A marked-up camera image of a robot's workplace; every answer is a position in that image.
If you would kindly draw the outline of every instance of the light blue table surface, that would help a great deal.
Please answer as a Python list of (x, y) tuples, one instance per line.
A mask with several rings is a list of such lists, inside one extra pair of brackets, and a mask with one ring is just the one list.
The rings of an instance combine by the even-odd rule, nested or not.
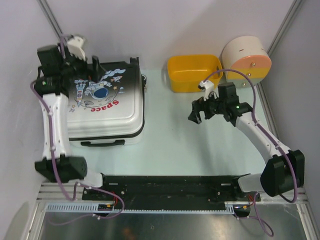
[[(195, 124), (191, 103), (203, 93), (173, 93), (164, 71), (147, 76), (145, 125), (141, 142), (112, 147), (72, 147), (88, 167), (109, 175), (242, 175), (261, 173), (263, 158), (254, 145), (222, 115)], [(240, 102), (253, 103), (251, 88), (238, 89)], [(267, 126), (260, 99), (256, 115)]]

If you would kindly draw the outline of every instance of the round container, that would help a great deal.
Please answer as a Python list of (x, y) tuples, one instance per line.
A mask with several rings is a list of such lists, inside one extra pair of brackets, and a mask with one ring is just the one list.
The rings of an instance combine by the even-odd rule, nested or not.
[[(221, 61), (224, 69), (242, 72), (253, 84), (264, 79), (271, 68), (271, 59), (255, 36), (241, 36), (230, 41), (222, 51)], [(225, 72), (225, 78), (237, 88), (250, 87), (248, 81), (236, 72)]]

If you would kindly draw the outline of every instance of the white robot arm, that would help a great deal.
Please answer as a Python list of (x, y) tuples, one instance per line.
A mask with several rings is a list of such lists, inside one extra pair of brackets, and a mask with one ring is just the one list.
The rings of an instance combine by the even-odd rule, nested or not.
[(220, 84), (219, 97), (212, 94), (212, 83), (209, 81), (201, 82), (199, 88), (205, 91), (205, 97), (192, 102), (192, 112), (188, 119), (200, 124), (201, 111), (204, 112), (205, 119), (210, 119), (216, 114), (223, 115), (227, 122), (231, 122), (249, 138), (264, 159), (266, 166), (262, 173), (246, 174), (237, 178), (237, 187), (241, 192), (266, 192), (274, 197), (303, 186), (303, 153), (290, 150), (262, 127), (252, 113), (252, 107), (246, 102), (239, 102), (233, 83)]
[(93, 69), (88, 69), (82, 45), (84, 40), (71, 37), (64, 51), (59, 51), (57, 45), (49, 45), (37, 50), (41, 66), (38, 77), (31, 84), (31, 89), (38, 97), (44, 128), (44, 149), (42, 161), (35, 162), (37, 172), (50, 182), (67, 183), (71, 180), (91, 187), (103, 185), (103, 175), (87, 168), (83, 157), (74, 156), (71, 151), (68, 126), (67, 107), (69, 83), (78, 75), (87, 75), (93, 81), (100, 79), (99, 60), (92, 57)]

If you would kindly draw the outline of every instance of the gray wall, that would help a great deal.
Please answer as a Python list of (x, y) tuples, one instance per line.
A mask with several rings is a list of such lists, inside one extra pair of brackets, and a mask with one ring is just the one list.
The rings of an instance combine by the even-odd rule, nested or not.
[(142, 69), (162, 68), (175, 55), (219, 56), (243, 35), (268, 49), (293, 1), (47, 0), (64, 33), (87, 38), (86, 55), (102, 62), (137, 56)]
[(57, 42), (36, 0), (5, 2), (0, 8), (0, 239), (23, 203), (27, 213), (32, 210), (43, 180), (34, 170), (42, 157), (43, 120), (29, 84), (40, 64), (37, 48)]
[(280, 139), (305, 155), (305, 189), (320, 225), (320, 1), (307, 0), (263, 80)]

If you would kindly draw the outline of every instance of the yellow bin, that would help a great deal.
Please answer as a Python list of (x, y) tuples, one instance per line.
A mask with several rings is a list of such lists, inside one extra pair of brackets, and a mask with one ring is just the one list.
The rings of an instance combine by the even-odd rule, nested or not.
[[(200, 92), (198, 84), (216, 70), (222, 69), (219, 59), (210, 54), (173, 56), (168, 60), (171, 89), (176, 93)], [(223, 73), (209, 78), (218, 86)]]

